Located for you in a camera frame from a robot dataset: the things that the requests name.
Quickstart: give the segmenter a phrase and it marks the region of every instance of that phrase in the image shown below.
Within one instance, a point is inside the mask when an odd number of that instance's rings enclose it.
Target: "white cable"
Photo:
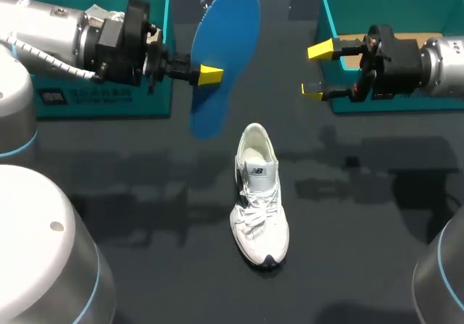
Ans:
[[[28,43],[25,43],[21,40],[17,40],[16,38],[13,38],[11,36],[0,33],[0,41],[15,46],[17,49],[26,51],[29,54],[32,54],[33,56],[36,56],[37,58],[51,64],[53,67],[62,70],[63,72],[66,72],[70,75],[73,75],[77,78],[84,80],[92,80],[95,77],[95,72],[90,72],[88,70],[83,70],[67,65],[59,59],[56,59],[55,57],[46,54],[45,52],[36,49],[35,47],[32,47]]]

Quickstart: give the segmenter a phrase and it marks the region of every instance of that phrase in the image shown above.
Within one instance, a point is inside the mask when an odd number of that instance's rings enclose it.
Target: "black table surface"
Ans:
[[[172,0],[189,51],[201,0]],[[116,324],[418,323],[417,258],[464,193],[464,115],[336,116],[302,98],[319,0],[260,0],[262,30],[222,135],[189,133],[191,90],[167,120],[41,122],[38,167],[86,208],[114,274]],[[236,248],[233,157],[251,122],[280,160],[291,238],[277,270]]]

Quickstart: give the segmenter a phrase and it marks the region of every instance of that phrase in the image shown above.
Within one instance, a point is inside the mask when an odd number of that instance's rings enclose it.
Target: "robotic arm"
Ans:
[[[123,21],[96,23],[80,10],[33,0],[0,0],[0,43],[30,74],[131,86],[147,78],[150,92],[165,76],[193,86],[220,82],[220,77],[205,79],[208,67],[192,67],[188,55],[171,55],[149,13],[149,3],[129,0]]]
[[[34,0],[0,0],[0,163],[25,165],[37,127],[30,75],[140,86],[148,94],[165,76],[192,86],[216,85],[223,71],[193,66],[170,53],[150,22],[149,3],[129,0],[123,20]]]
[[[302,92],[326,100],[348,96],[353,102],[391,99],[418,91],[427,96],[464,98],[464,37],[431,38],[419,48],[416,40],[398,39],[388,25],[373,25],[364,40],[328,39],[311,46],[310,59],[362,55],[360,75],[350,87],[303,84]]]

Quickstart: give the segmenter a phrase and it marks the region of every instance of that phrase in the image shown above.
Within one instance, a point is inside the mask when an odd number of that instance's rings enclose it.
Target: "blue insole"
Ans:
[[[253,56],[260,34],[258,0],[214,0],[196,30],[191,63],[224,70],[218,87],[196,87],[190,127],[197,138],[212,138],[223,129],[229,93]]]

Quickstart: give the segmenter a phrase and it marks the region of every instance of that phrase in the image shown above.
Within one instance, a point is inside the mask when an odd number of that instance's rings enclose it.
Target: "teal bin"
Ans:
[[[128,0],[36,0],[59,7],[87,10],[96,4],[108,11],[125,12]],[[170,0],[145,0],[150,3],[150,22],[163,31],[163,43],[171,52],[175,50]],[[143,79],[139,87],[103,83],[101,85],[83,80],[57,80],[34,76],[37,116],[63,117],[169,117],[172,80],[164,78],[148,94],[149,82]],[[64,96],[62,103],[46,104],[43,94]]]
[[[395,33],[441,33],[464,35],[464,0],[322,0],[316,42],[341,35],[367,34],[371,25],[391,25]],[[344,58],[320,62],[323,79],[335,86],[351,86],[357,68],[348,68]],[[335,113],[462,110],[464,101],[419,95],[397,95],[389,100],[331,100]]]

